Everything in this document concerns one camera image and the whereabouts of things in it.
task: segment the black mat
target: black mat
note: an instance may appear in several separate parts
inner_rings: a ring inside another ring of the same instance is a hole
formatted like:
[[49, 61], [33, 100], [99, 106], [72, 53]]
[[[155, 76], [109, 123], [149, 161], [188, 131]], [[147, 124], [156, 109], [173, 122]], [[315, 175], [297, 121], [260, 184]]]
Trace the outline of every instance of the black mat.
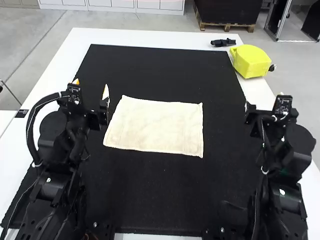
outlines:
[[121, 232], [198, 236], [218, 223], [221, 200], [247, 205], [260, 142], [243, 123], [245, 97], [226, 52], [91, 45], [76, 78], [88, 108], [108, 84], [111, 114], [122, 95], [203, 103], [203, 159], [109, 148], [106, 129], [90, 132], [82, 166], [89, 222], [103, 216]]

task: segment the white table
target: white table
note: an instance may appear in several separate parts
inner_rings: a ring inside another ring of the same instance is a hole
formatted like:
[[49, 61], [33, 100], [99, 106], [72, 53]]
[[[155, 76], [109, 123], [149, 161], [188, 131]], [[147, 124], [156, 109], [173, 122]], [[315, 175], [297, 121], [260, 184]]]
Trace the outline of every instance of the white table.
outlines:
[[0, 138], [16, 114], [16, 110], [0, 110]]
[[[40, 98], [65, 90], [67, 83], [74, 78], [79, 69], [90, 44], [229, 52], [229, 47], [213, 48], [210, 45], [211, 40], [226, 38], [236, 39], [238, 46], [243, 44], [237, 34], [230, 33], [73, 28], [21, 108], [31, 109]], [[258, 109], [272, 109], [275, 96], [264, 78], [244, 80], [238, 75], [238, 80], [246, 99], [250, 103], [256, 104]], [[34, 124], [34, 138], [36, 142], [40, 135], [39, 125], [41, 120], [49, 112], [57, 109], [58, 105], [56, 103], [50, 103], [39, 112]], [[0, 138], [0, 220], [4, 217], [32, 162], [32, 157], [26, 144], [26, 122], [27, 117], [14, 118]], [[304, 172], [300, 183], [308, 214], [309, 240], [317, 240], [320, 236], [318, 224], [318, 216], [320, 216], [320, 205], [318, 204], [320, 199], [320, 172], [314, 162]], [[146, 234], [116, 234], [115, 238], [117, 240], [196, 239], [195, 237]]]

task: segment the towel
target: towel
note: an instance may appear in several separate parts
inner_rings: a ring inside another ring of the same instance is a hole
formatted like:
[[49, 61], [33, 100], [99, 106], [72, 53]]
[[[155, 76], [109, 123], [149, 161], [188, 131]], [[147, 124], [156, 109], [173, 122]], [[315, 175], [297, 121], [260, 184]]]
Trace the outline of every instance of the towel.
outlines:
[[106, 130], [103, 145], [203, 158], [202, 102], [151, 101], [123, 95]]

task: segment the yellow object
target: yellow object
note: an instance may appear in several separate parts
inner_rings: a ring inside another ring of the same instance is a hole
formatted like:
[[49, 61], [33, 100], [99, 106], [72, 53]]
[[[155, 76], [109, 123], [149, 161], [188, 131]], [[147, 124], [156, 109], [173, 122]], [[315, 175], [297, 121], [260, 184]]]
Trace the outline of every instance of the yellow object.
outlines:
[[267, 75], [271, 59], [261, 48], [245, 44], [231, 47], [230, 53], [233, 56], [233, 67], [245, 79]]
[[79, 85], [80, 84], [80, 82], [79, 82], [79, 79], [77, 78], [77, 79], [75, 79], [75, 80], [73, 80], [73, 82], [72, 82], [73, 84], [76, 84], [76, 85]]

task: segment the grey floor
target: grey floor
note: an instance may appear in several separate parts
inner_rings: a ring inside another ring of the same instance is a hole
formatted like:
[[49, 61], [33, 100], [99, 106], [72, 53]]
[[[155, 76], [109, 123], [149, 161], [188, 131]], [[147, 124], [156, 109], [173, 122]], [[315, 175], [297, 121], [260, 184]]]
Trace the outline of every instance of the grey floor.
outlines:
[[[72, 28], [200, 32], [190, 1], [185, 8], [184, 16], [172, 16], [0, 7], [0, 79], [23, 102]], [[267, 83], [275, 95], [293, 95], [294, 107], [300, 112], [298, 123], [320, 140], [320, 43], [273, 42], [263, 30], [266, 17], [266, 13], [260, 14], [254, 33], [242, 28], [231, 28], [231, 33], [239, 34], [246, 44], [262, 48], [277, 64], [276, 71], [265, 77]], [[283, 37], [298, 39], [298, 30], [293, 23]], [[223, 29], [212, 27], [206, 32], [223, 33]], [[0, 110], [19, 107], [6, 90], [0, 94]], [[313, 159], [320, 167], [320, 144]]]

